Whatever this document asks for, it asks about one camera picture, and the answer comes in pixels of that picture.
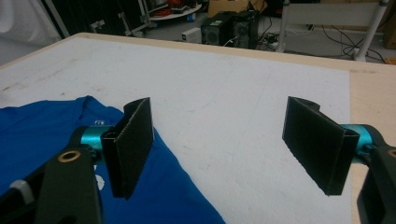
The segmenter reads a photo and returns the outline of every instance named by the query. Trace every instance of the white curtain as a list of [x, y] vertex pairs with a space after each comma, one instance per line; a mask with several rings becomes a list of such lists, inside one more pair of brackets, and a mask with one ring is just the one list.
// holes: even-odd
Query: white curtain
[[0, 0], [0, 37], [47, 46], [61, 38], [40, 0]]

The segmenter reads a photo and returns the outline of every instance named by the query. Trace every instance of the table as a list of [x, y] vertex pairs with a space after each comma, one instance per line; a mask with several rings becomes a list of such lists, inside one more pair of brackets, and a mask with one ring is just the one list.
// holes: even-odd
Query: table
[[[384, 64], [374, 64], [374, 63], [359, 63], [359, 62], [350, 62], [350, 61], [340, 61], [340, 60], [333, 60], [333, 59], [322, 59], [322, 58], [313, 58], [313, 57], [305, 57], [305, 56], [297, 56], [297, 55], [289, 55], [289, 54], [280, 54], [280, 53], [272, 53], [272, 52], [262, 52], [262, 51], [256, 51], [256, 50], [247, 50], [247, 49], [231, 49], [231, 48], [220, 48], [220, 47], [214, 47], [214, 46], [204, 46], [204, 45], [192, 45], [192, 44], [186, 44], [186, 43], [178, 43], [178, 42], [165, 42], [165, 41], [157, 41], [157, 40], [148, 40], [148, 39], [139, 39], [139, 38], [130, 38], [130, 37], [120, 37], [120, 36], [110, 36], [110, 35], [94, 35], [94, 34], [79, 34], [72, 36], [70, 38], [67, 38], [66, 40], [63, 40], [59, 43], [56, 43], [52, 46], [49, 46], [48, 48], [39, 50], [31, 55], [28, 55], [26, 57], [23, 57], [21, 59], [18, 59], [17, 61], [14, 61], [12, 63], [6, 64], [2, 67], [0, 67], [0, 78], [7, 77], [7, 81], [10, 81], [9, 79], [11, 77], [15, 77], [17, 80], [14, 86], [8, 86], [5, 84], [5, 82], [2, 81], [0, 84], [0, 106], [3, 107], [5, 105], [19, 105], [19, 104], [24, 104], [33, 101], [34, 99], [40, 99], [40, 97], [49, 97], [46, 91], [43, 91], [46, 88], [49, 88], [49, 86], [43, 85], [42, 90], [31, 90], [30, 87], [21, 84], [18, 81], [25, 81], [25, 83], [29, 83], [33, 81], [38, 81], [40, 79], [38, 74], [32, 74], [32, 77], [29, 77], [29, 73], [32, 70], [37, 69], [37, 67], [40, 67], [41, 71], [43, 71], [43, 74], [46, 73], [47, 69], [52, 69], [53, 71], [56, 71], [52, 77], [43, 77], [46, 80], [51, 80], [52, 78], [56, 78], [57, 74], [60, 75], [64, 71], [62, 70], [56, 70], [56, 66], [64, 66], [61, 64], [45, 64], [45, 61], [41, 61], [42, 64], [35, 64], [34, 61], [30, 60], [34, 57], [39, 58], [40, 55], [43, 55], [44, 53], [47, 52], [47, 54], [50, 52], [51, 49], [61, 47], [65, 44], [67, 44], [70, 41], [73, 41], [76, 38], [83, 38], [83, 39], [88, 39], [88, 40], [100, 40], [100, 41], [109, 41], [112, 44], [115, 44], [115, 48], [117, 48], [118, 43], [122, 44], [133, 44], [137, 46], [143, 46], [145, 48], [162, 48], [162, 49], [181, 49], [181, 50], [192, 50], [192, 51], [197, 51], [197, 52], [205, 52], [205, 53], [210, 53], [214, 55], [220, 54], [220, 57], [228, 57], [232, 56], [234, 57], [235, 55], [242, 56], [247, 59], [251, 60], [265, 60], [265, 61], [270, 61], [273, 63], [297, 63], [297, 64], [305, 64], [309, 66], [315, 66], [316, 68], [330, 68], [330, 69], [341, 69], [344, 71], [348, 71], [350, 76], [349, 80], [349, 88], [350, 88], [350, 121], [351, 123], [368, 123], [373, 126], [375, 126], [385, 137], [385, 140], [390, 144], [390, 145], [396, 145], [396, 138], [392, 137], [396, 133], [396, 119], [394, 118], [394, 114], [396, 112], [396, 103], [392, 99], [393, 95], [395, 94], [396, 90], [394, 87], [396, 86], [396, 67], [392, 65], [384, 65]], [[134, 57], [133, 53], [129, 55], [132, 60]], [[141, 53], [138, 55], [138, 57], [147, 57], [148, 55], [145, 55], [144, 53]], [[116, 57], [113, 54], [108, 55], [108, 57]], [[78, 60], [82, 60], [81, 58], [71, 58], [69, 59], [68, 63], [74, 64], [77, 63]], [[128, 58], [120, 59], [122, 62], [119, 63], [128, 63], [125, 60], [128, 60]], [[177, 64], [178, 68], [183, 68], [183, 65]], [[18, 71], [19, 74], [9, 74], [7, 71], [12, 68], [14, 71]], [[109, 95], [109, 92], [106, 92], [106, 81], [109, 80], [104, 80], [103, 85], [99, 85], [98, 83], [100, 82], [95, 82], [95, 85], [87, 86], [89, 89], [89, 92], [96, 92], [97, 96], [99, 97], [99, 100], [101, 98], [104, 99], [104, 104], [105, 105], [115, 105], [116, 107], [121, 107], [125, 102], [122, 100], [116, 100], [114, 99], [113, 101], [109, 101], [108, 98], [106, 98], [107, 95]], [[70, 82], [64, 84], [64, 86], [61, 85], [60, 90], [62, 88], [66, 88], [68, 84], [74, 84], [74, 86], [69, 86], [67, 87], [70, 92], [61, 92], [59, 95], [53, 95], [54, 99], [62, 99], [67, 94], [73, 93], [72, 90], [76, 89], [79, 90], [83, 88], [83, 85], [78, 83], [78, 82]], [[24, 95], [21, 99], [18, 98], [18, 94], [23, 94], [26, 89], [29, 89], [28, 92], [35, 92], [36, 95]], [[122, 91], [117, 92], [118, 95], [127, 95], [128, 93], [125, 92], [123, 93]], [[161, 113], [164, 113], [166, 115], [170, 113], [178, 113], [177, 108], [168, 108], [167, 111], [162, 111]], [[154, 117], [154, 122], [156, 121], [156, 117], [160, 116], [160, 112], [154, 112], [153, 117]], [[157, 120], [157, 125], [160, 127], [160, 133], [161, 133], [161, 127], [163, 126], [162, 124], [163, 121]], [[174, 145], [174, 143], [171, 141], [171, 137], [168, 136], [166, 133], [163, 133], [163, 139], [165, 142], [167, 142], [170, 147]], [[177, 154], [177, 156], [184, 158], [185, 155], [180, 155]], [[199, 167], [200, 169], [209, 169], [209, 167]], [[359, 215], [358, 215], [358, 210], [356, 207], [356, 198], [357, 195], [361, 189], [361, 184], [362, 181], [365, 177], [366, 169], [362, 165], [358, 164], [353, 164], [351, 167], [351, 175], [352, 175], [352, 217], [353, 217], [353, 222], [354, 223], [359, 223]], [[194, 178], [204, 178], [202, 176], [199, 176], [199, 174], [192, 174], [192, 179]], [[259, 220], [252, 219], [250, 220], [251, 222], [259, 222]]]

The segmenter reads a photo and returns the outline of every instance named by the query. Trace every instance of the blue cloth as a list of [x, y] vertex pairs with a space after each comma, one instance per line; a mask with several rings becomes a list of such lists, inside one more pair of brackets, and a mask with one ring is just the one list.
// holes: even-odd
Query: blue cloth
[[[0, 109], [0, 194], [63, 149], [77, 127], [114, 125], [122, 115], [91, 96]], [[113, 198], [104, 165], [95, 172], [105, 181], [100, 194], [106, 223], [224, 223], [156, 131], [128, 201]]]

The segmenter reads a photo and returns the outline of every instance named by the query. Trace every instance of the gray floor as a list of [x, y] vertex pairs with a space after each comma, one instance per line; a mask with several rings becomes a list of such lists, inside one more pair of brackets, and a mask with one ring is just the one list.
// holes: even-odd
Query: gray floor
[[[181, 33], [190, 30], [194, 27], [201, 27], [203, 21], [206, 20], [206, 13], [197, 13], [196, 20], [194, 22], [188, 22], [186, 17], [175, 18], [168, 21], [154, 22], [153, 25], [156, 27], [145, 29], [141, 33], [144, 38], [150, 39], [161, 39], [169, 41], [182, 41]], [[272, 18], [261, 18], [259, 24], [259, 35], [264, 31], [266, 34], [279, 33], [280, 19]], [[344, 30], [350, 40], [354, 44], [357, 44], [362, 38], [364, 38], [364, 32], [355, 32]], [[339, 31], [334, 29], [326, 30], [326, 33], [331, 38], [343, 42], [345, 44], [337, 43], [330, 40], [325, 35], [321, 27], [315, 27], [313, 31], [308, 31], [305, 25], [288, 26], [286, 36], [286, 53], [313, 55], [320, 57], [329, 57], [342, 60], [353, 60], [351, 56], [345, 55], [348, 53], [348, 45], [350, 40], [345, 35], [341, 35]], [[375, 35], [370, 49], [378, 52], [383, 58], [396, 58], [396, 49], [385, 49], [383, 43], [382, 34]], [[26, 54], [34, 52], [42, 47], [29, 46], [27, 44], [19, 43], [9, 39], [0, 37], [0, 65], [11, 62], [18, 59]], [[258, 50], [273, 51], [272, 45], [259, 45]], [[370, 63], [382, 63], [380, 56], [374, 51], [368, 51], [367, 62]]]

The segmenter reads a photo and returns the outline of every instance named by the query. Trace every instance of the blue t-shirt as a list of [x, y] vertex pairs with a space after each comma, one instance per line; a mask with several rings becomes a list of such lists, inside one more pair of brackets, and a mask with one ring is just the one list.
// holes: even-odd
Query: blue t-shirt
[[[80, 126], [115, 125], [123, 114], [91, 96], [0, 109], [0, 195], [64, 149]], [[96, 167], [106, 223], [224, 223], [154, 131], [132, 197], [113, 198], [105, 165]]]

